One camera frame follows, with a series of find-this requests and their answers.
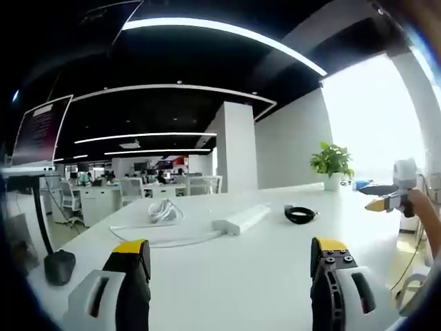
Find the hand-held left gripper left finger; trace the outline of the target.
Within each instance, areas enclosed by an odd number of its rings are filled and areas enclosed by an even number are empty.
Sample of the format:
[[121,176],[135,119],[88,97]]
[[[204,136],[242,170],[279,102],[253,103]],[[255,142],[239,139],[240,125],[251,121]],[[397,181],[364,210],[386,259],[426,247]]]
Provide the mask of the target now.
[[116,246],[70,293],[68,330],[148,330],[150,280],[149,241]]

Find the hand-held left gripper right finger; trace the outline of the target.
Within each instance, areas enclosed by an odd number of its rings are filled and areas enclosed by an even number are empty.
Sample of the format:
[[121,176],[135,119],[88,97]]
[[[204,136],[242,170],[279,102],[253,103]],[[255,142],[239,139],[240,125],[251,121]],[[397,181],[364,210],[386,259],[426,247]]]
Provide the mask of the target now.
[[391,326],[389,291],[343,243],[311,240],[313,330],[386,330]]

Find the person's right hand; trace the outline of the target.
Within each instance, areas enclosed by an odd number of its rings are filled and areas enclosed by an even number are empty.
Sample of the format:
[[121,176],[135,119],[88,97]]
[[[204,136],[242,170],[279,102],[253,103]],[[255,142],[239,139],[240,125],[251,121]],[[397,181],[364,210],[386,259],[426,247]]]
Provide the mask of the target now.
[[432,208],[431,202],[426,194],[417,189],[407,191],[408,199],[413,205],[414,212],[422,218]]

